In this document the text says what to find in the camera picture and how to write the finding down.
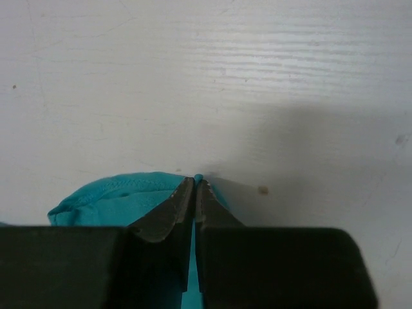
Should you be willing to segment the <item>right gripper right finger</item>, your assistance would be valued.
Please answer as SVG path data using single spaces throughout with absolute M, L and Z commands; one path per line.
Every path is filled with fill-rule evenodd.
M 196 261 L 206 308 L 377 308 L 353 238 L 335 228 L 248 227 L 201 181 Z

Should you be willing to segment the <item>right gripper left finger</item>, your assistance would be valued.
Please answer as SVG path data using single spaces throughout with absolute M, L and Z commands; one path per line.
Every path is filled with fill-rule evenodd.
M 2 308 L 179 308 L 196 182 L 127 227 L 1 229 Z

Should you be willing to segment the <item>teal t shirt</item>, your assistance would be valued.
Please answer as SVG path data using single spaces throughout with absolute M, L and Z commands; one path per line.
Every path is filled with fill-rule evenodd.
M 61 201 L 49 214 L 47 227 L 127 227 L 159 206 L 185 178 L 196 182 L 187 289 L 179 308 L 202 308 L 194 246 L 196 191 L 202 175 L 121 174 L 89 183 Z

